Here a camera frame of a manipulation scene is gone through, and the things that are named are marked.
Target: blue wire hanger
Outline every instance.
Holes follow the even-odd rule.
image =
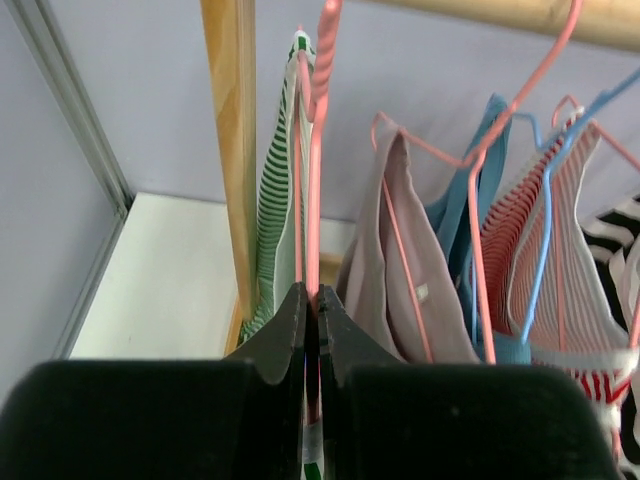
[[[538,126],[538,121],[536,119],[536,117],[531,114],[531,113],[527,113],[527,112],[515,112],[512,116],[512,119],[514,120],[525,120],[526,122],[531,124],[531,129],[533,131],[533,141],[535,143],[536,146],[536,150],[542,150],[544,148],[544,141],[542,139],[542,135],[540,134],[540,128]],[[473,257],[471,258],[471,298],[472,298],[472,309],[471,309],[471,342],[472,344],[478,345],[478,284],[477,284],[477,277],[476,277],[476,264],[475,261],[473,259]],[[521,343],[522,345],[526,344],[526,338],[524,340],[521,339]],[[508,347],[508,345],[506,343],[504,343],[504,346],[507,347],[511,352],[514,352],[513,347]]]
[[[576,122],[571,125],[566,133],[564,134],[564,143],[558,153],[553,157],[551,162],[544,169],[544,174],[542,177],[542,186],[544,189],[544,230],[542,237],[542,245],[540,248],[539,256],[538,256],[538,264],[536,266],[536,273],[534,276],[533,288],[531,290],[531,297],[529,299],[529,305],[527,307],[527,314],[525,317],[524,328],[522,330],[522,336],[520,338],[521,343],[526,343],[527,338],[529,337],[529,332],[531,331],[531,327],[533,326],[533,321],[535,318],[535,310],[536,303],[538,301],[538,296],[540,294],[540,287],[542,284],[542,276],[544,275],[544,267],[547,261],[547,256],[549,254],[549,243],[551,240],[551,226],[553,223],[553,214],[551,208],[551,175],[553,175],[556,169],[562,164],[565,157],[569,153],[573,142],[575,141],[576,135],[578,135],[582,129],[589,123],[591,118],[600,111],[603,107],[605,107],[611,100],[615,99],[618,95],[623,93],[629,87],[631,87],[635,82],[640,79],[640,68],[634,71],[631,75],[629,75],[626,79],[624,79],[618,86],[611,90],[603,90],[600,94],[593,100],[591,105],[589,105],[584,114],[579,117]],[[536,147],[538,150],[546,151],[548,150],[558,139],[561,132],[558,132],[557,135],[553,135],[549,140],[547,140],[544,145],[541,141],[540,129],[538,127],[538,122],[535,117],[531,114],[522,113],[519,114],[522,118],[527,118],[531,121],[531,125],[534,131],[534,140],[536,142]]]

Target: black object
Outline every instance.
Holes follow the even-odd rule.
[[[316,324],[304,285],[293,285],[222,361],[37,367],[0,415],[0,479],[297,480],[305,352],[310,378],[320,357],[325,478],[618,478],[566,375],[409,366],[331,288],[318,305]]]

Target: white shelf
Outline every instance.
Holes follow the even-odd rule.
[[[323,220],[342,254],[350,223]],[[225,205],[140,193],[71,358],[219,358],[236,297]]]

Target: clothing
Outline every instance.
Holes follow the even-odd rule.
[[[254,319],[242,326],[243,341],[251,337],[274,316],[289,288],[295,282],[294,103],[297,54],[300,51],[305,52],[309,65],[313,66],[315,52],[311,48],[311,40],[306,33],[298,30],[289,51],[276,130],[267,152],[260,181],[256,251],[260,296]],[[301,187],[303,200],[306,200],[304,191],[308,188],[308,145],[312,125],[307,121],[303,109],[300,109],[299,114],[302,144]]]
[[[563,130],[573,124],[575,117],[576,114],[566,122]],[[512,335],[506,304],[507,280],[515,248],[542,188],[544,167],[560,149],[562,142],[562,137],[559,137],[547,152],[536,153],[522,173],[501,189],[498,200],[491,205],[480,230],[491,324],[495,331],[504,335]]]
[[[482,141],[498,116],[506,108],[507,103],[501,96],[495,94],[491,96],[480,126],[465,152],[465,157]],[[511,121],[507,123],[496,141],[487,149],[484,165],[478,175],[477,203],[480,224],[489,211],[502,179],[510,130]],[[472,325],[473,292],[470,277],[464,274],[464,272],[470,271],[472,261],[467,202],[470,173],[471,167],[459,169],[444,195],[434,203],[425,206],[425,210],[447,260],[451,278],[457,285],[458,298],[469,335],[472,338],[475,337],[472,334],[474,328],[478,334],[479,342],[473,348],[476,354],[484,359],[484,342],[481,331],[478,326]],[[528,344],[522,345],[517,339],[509,335],[501,335],[499,332],[494,332],[493,337],[498,363],[531,363],[531,351]]]
[[[610,212],[582,225],[595,260],[598,276],[616,323],[629,332],[640,278],[640,195],[621,202]],[[631,390],[622,404],[619,466],[627,478],[640,479],[640,375],[631,379]]]
[[[438,239],[413,189],[408,151],[399,127],[386,125],[336,293],[353,321],[388,352],[409,362],[424,362],[412,289],[420,301],[433,360],[477,363]],[[385,180],[413,285],[407,280],[383,195]]]
[[[585,168],[600,140],[593,124],[577,136],[551,184],[553,229],[545,274],[529,340],[533,363],[565,370],[591,400],[605,438],[620,427],[619,404],[638,363],[638,349],[611,316],[595,265],[576,218]],[[543,239],[544,196],[537,195],[518,240],[508,278],[508,328],[519,336]],[[564,338],[559,346],[558,291],[564,289]]]

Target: wire hanger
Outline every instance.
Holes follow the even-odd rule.
[[[309,300],[314,311],[320,288],[320,185],[322,161],[322,133],[329,106],[329,78],[333,70],[336,52],[336,36],[340,23],[343,0],[326,0],[318,23],[316,64],[309,79],[306,55],[298,53],[298,78],[302,93],[302,108],[311,132],[311,155],[309,158],[309,218],[307,220],[306,281]]]
[[[638,170],[640,170],[640,161],[638,161],[631,153],[629,153],[617,140],[615,140],[609,133],[604,131],[597,123],[591,120],[594,114],[600,111],[604,106],[606,106],[611,100],[615,99],[622,92],[627,90],[631,85],[633,85],[638,79],[640,79],[640,68],[629,75],[626,79],[624,79],[619,85],[611,90],[602,91],[595,100],[587,107],[584,111],[584,114],[576,119],[576,121],[568,127],[565,133],[559,132],[557,135],[552,136],[546,142],[541,141],[540,129],[538,126],[538,122],[535,117],[530,116],[529,114],[523,114],[523,116],[530,116],[530,120],[532,122],[532,127],[534,130],[534,138],[536,142],[536,146],[539,150],[546,151],[549,149],[560,136],[562,136],[563,144],[553,157],[551,162],[545,167],[543,177],[542,177],[542,186],[544,191],[544,230],[543,230],[543,239],[542,245],[539,252],[538,264],[536,266],[536,272],[534,276],[534,284],[531,292],[531,297],[529,299],[529,305],[527,307],[527,314],[525,317],[524,327],[522,331],[522,339],[526,341],[526,338],[529,335],[531,327],[533,325],[533,321],[535,318],[535,308],[538,300],[538,296],[540,294],[540,287],[542,284],[542,277],[544,275],[544,267],[546,264],[547,256],[549,254],[549,243],[551,240],[551,227],[553,222],[553,213],[552,213],[552,195],[551,195],[551,175],[555,172],[555,170],[562,164],[565,157],[567,156],[571,146],[574,143],[576,135],[580,133],[580,131],[589,123],[591,123],[594,128],[597,129],[598,133],[604,138],[607,143],[609,143],[620,155],[625,158],[631,165],[635,166]],[[560,109],[567,103],[572,102],[575,106],[578,106],[577,102],[570,95],[565,96],[558,106],[556,107],[553,117],[552,117],[552,125],[555,126],[558,113]],[[560,334],[560,346],[561,348],[564,346],[564,316],[563,316],[563,301],[562,297],[564,296],[564,292],[560,291],[559,298],[559,330]],[[632,334],[630,336],[630,347],[634,348],[638,344],[638,336],[640,336],[640,311],[636,309],[633,320]]]
[[[515,112],[512,117],[513,120],[524,120],[531,125],[533,141],[536,148],[536,151],[545,153],[545,141],[543,140],[542,134],[540,133],[540,127],[538,124],[538,120],[532,113],[529,112]],[[471,264],[472,268],[472,298],[473,298],[473,307],[472,307],[472,341],[473,343],[477,343],[477,325],[478,325],[478,312],[477,312],[477,279],[476,279],[476,271],[475,271],[475,262]],[[519,341],[522,345],[527,343],[528,339],[528,330],[526,332],[522,332],[520,334]]]
[[[329,106],[329,78],[333,70],[333,59],[336,52],[336,36],[340,23],[343,0],[326,0],[318,23],[318,43],[313,75],[309,78],[309,62],[304,52],[298,52],[298,88],[301,102],[296,110],[302,108],[307,120],[313,123],[309,156],[309,191],[308,219],[306,243],[306,287],[313,316],[317,319],[318,290],[320,289],[320,173],[322,161],[322,133]],[[296,115],[294,123],[295,170],[295,236],[296,236],[296,280],[302,280],[302,207],[300,191],[300,117]],[[319,411],[319,369],[318,358],[307,354],[305,372],[307,384],[307,406],[309,423],[314,424],[320,416]]]
[[[410,143],[413,143],[419,148],[427,151],[431,155],[436,158],[453,165],[456,168],[466,168],[470,165],[473,165],[471,169],[471,173],[469,175],[468,182],[468,198],[469,198],[469,218],[471,223],[471,245],[473,251],[473,260],[474,260],[474,270],[477,276],[477,287],[478,287],[478,296],[480,297],[480,318],[482,322],[482,335],[484,339],[484,348],[485,348],[485,358],[487,363],[495,364],[496,357],[493,345],[493,335],[491,329],[491,319],[489,313],[489,300],[487,295],[487,285],[485,279],[484,272],[484,262],[482,259],[482,245],[480,242],[480,225],[478,221],[478,199],[477,199],[477,179],[478,173],[482,169],[484,165],[484,161],[486,158],[487,149],[493,144],[493,142],[498,138],[498,136],[502,133],[502,130],[506,126],[507,122],[511,119],[511,116],[516,112],[518,106],[522,103],[522,101],[527,97],[527,95],[533,90],[533,88],[537,85],[540,79],[547,73],[551,65],[555,62],[558,55],[565,48],[567,43],[569,42],[569,38],[571,37],[571,33],[573,32],[576,23],[578,22],[578,18],[580,16],[580,11],[582,10],[583,0],[572,0],[571,9],[567,16],[567,21],[565,23],[564,28],[558,35],[555,43],[551,47],[551,50],[544,57],[538,68],[533,72],[531,77],[524,84],[522,89],[517,93],[515,98],[513,99],[511,105],[504,110],[496,119],[491,129],[484,136],[482,141],[467,155],[463,160],[459,160],[451,155],[443,152],[442,150],[429,145],[424,140],[421,140],[413,135],[411,135],[405,128],[401,127],[400,132],[404,135],[404,137]],[[383,113],[378,112],[376,114],[373,126],[372,126],[372,143],[376,145],[375,142],[375,126],[380,119],[385,119],[387,121],[391,121],[389,117]],[[399,232],[396,231],[395,224],[392,222],[394,231],[396,233],[396,238],[399,236]],[[406,258],[403,256],[403,264],[406,264]],[[412,302],[417,302],[415,297],[415,292],[412,294]]]

